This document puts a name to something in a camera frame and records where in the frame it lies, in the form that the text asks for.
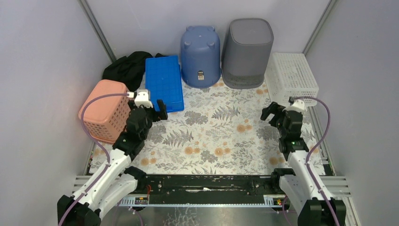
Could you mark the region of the pink plastic basket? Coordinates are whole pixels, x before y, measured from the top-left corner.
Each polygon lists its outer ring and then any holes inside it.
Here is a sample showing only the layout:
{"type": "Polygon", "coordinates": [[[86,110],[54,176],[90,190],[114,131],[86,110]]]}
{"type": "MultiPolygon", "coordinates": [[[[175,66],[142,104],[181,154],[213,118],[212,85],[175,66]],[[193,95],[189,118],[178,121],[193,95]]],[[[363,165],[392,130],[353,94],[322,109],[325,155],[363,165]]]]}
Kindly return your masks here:
{"type": "MultiPolygon", "coordinates": [[[[128,89],[122,82],[99,81],[78,112],[78,118],[82,118],[83,108],[92,99],[102,95],[127,92],[128,89]]],[[[101,142],[113,144],[125,128],[130,112],[128,102],[129,98],[126,96],[114,96],[101,98],[90,104],[84,113],[83,122],[91,136],[101,142]]]]}

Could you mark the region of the white plastic basket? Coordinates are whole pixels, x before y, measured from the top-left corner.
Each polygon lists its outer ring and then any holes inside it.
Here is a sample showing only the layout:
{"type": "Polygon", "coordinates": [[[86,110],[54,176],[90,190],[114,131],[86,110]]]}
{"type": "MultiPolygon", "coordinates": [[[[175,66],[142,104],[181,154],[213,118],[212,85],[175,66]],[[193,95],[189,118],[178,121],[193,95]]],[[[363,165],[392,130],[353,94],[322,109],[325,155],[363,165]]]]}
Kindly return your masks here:
{"type": "Polygon", "coordinates": [[[283,106],[290,97],[317,97],[319,87],[302,53],[272,53],[264,74],[269,98],[283,106]]]}

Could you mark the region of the blue divided plastic tray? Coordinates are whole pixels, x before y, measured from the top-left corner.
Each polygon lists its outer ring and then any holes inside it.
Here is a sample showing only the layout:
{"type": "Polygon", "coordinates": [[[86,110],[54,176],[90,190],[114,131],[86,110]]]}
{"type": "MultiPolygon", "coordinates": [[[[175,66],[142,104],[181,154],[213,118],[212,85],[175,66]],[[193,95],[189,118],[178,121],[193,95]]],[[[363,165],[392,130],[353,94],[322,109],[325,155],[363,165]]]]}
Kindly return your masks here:
{"type": "Polygon", "coordinates": [[[150,92],[156,111],[160,110],[157,104],[159,99],[166,105],[168,113],[183,111],[184,97],[178,56],[146,59],[145,88],[150,92]]]}

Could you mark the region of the blue bucket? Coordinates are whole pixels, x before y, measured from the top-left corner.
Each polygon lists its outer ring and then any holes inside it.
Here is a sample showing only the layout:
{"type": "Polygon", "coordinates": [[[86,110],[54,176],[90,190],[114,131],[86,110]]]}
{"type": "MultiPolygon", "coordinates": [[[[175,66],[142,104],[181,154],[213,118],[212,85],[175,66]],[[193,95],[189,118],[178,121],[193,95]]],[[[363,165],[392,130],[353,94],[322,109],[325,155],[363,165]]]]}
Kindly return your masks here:
{"type": "Polygon", "coordinates": [[[221,77],[220,39],[213,26],[188,26],[180,40],[181,76],[190,87],[204,89],[221,77]]]}

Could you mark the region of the grey waste bin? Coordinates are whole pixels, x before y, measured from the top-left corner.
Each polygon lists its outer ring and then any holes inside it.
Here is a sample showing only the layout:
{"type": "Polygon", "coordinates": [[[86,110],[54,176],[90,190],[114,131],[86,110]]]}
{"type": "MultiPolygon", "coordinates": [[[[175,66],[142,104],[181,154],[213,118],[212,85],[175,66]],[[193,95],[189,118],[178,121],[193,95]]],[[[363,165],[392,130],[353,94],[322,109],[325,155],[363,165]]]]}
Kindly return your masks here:
{"type": "Polygon", "coordinates": [[[266,20],[231,21],[221,60],[225,84],[232,89],[254,89],[262,85],[273,42],[273,31],[266,20]]]}

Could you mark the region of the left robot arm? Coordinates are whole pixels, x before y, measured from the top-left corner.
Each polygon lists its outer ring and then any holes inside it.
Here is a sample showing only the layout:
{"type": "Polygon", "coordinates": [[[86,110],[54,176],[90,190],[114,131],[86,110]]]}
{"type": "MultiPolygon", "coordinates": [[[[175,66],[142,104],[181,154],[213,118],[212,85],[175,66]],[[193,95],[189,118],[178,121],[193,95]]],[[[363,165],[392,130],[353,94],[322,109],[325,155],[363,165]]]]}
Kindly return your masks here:
{"type": "Polygon", "coordinates": [[[99,226],[107,213],[130,192],[139,194],[146,187],[146,173],[131,166],[144,147],[153,122],[168,118],[166,105],[158,99],[159,110],[135,106],[107,160],[71,196],[57,202],[60,226],[99,226]]]}

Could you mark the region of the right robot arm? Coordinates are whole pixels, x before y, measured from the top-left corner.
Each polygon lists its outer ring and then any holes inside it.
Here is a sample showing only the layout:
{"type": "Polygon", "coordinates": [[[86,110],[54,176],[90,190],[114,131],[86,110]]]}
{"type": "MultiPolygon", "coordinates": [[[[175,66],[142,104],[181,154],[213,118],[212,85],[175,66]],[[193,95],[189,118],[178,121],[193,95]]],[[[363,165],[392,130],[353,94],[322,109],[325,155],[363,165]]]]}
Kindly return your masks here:
{"type": "Polygon", "coordinates": [[[279,151],[289,168],[275,168],[270,188],[276,194],[285,193],[298,214],[299,226],[344,226],[346,206],[327,189],[310,161],[311,151],[302,138],[304,101],[291,101],[290,106],[272,102],[262,110],[261,120],[269,115],[269,124],[280,135],[279,151]]]}

